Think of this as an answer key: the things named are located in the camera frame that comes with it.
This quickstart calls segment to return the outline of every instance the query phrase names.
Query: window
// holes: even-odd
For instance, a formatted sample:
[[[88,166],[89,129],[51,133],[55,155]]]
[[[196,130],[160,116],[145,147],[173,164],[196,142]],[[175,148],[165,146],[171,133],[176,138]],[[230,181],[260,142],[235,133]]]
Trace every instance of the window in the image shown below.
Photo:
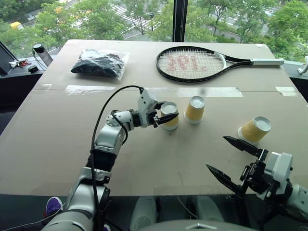
[[[168,30],[159,37],[166,3]],[[68,39],[167,41],[172,40],[172,11],[173,2],[163,0],[6,1],[0,9],[0,41],[17,58],[31,57],[36,43],[57,54]]]
[[[305,62],[305,0],[190,0],[185,40],[267,44],[276,58]]]

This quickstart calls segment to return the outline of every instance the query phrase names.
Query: plastic bag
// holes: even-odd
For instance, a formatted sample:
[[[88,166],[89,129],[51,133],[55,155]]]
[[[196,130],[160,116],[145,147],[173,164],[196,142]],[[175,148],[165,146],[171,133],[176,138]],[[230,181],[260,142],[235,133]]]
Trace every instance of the plastic bag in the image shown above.
[[[129,53],[83,50],[71,72],[122,79]]]

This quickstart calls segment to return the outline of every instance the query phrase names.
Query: table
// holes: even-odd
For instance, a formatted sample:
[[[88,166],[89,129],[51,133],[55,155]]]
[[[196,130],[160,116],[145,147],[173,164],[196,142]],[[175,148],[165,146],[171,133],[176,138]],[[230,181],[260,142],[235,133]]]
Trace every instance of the table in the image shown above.
[[[67,195],[85,164],[91,133],[105,100],[121,86],[148,87],[160,101],[177,103],[175,131],[136,128],[129,133],[112,171],[113,196],[231,193],[205,163],[239,182],[245,165],[255,161],[227,143],[255,116],[265,116],[272,131],[259,142],[270,151],[293,154],[291,180],[308,186],[308,107],[281,68],[238,68],[209,82],[179,84],[156,71],[155,56],[175,46],[168,42],[69,40],[0,136],[0,193]],[[184,43],[240,58],[271,58],[265,45]],[[130,52],[121,82],[70,73],[84,48]],[[183,112],[194,94],[205,98],[205,116],[188,124]],[[137,90],[125,90],[106,108],[137,108]]]

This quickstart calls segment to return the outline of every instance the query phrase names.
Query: tennis racket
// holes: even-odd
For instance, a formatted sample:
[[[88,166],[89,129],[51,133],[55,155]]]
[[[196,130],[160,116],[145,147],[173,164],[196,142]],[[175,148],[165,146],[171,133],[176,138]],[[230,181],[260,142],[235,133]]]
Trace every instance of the tennis racket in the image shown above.
[[[226,60],[233,64],[227,66]],[[284,59],[238,59],[191,46],[168,48],[156,58],[158,72],[179,82],[203,82],[238,66],[281,66],[283,63]]]

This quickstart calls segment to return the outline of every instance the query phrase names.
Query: beige tabletop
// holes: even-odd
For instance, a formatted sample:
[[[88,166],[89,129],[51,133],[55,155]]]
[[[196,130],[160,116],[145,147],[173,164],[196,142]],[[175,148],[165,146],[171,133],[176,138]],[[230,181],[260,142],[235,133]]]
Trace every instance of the beige tabletop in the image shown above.
[[[229,55],[234,47],[198,45],[220,48]],[[291,180],[307,187],[308,107],[284,71],[239,68],[208,84],[179,85],[155,70],[155,56],[171,46],[174,43],[69,40],[0,136],[0,193],[67,195],[88,158],[91,133],[102,104],[114,89],[132,83],[148,87],[159,101],[175,102],[180,125],[175,131],[148,127],[129,133],[108,184],[111,195],[231,193],[205,163],[239,183],[244,166],[255,158],[232,147],[222,136],[236,137],[241,125],[261,115],[272,122],[273,128],[258,146],[293,154]],[[69,73],[82,49],[105,47],[130,52],[121,82]],[[138,62],[134,50],[142,47],[148,47],[147,55]],[[249,52],[253,57],[272,57],[264,45],[236,44],[236,50],[234,53],[241,57]],[[203,96],[206,103],[199,125],[188,124],[183,118],[189,98],[195,94]],[[136,90],[117,95],[106,108],[100,128],[112,109],[137,109],[138,97]]]

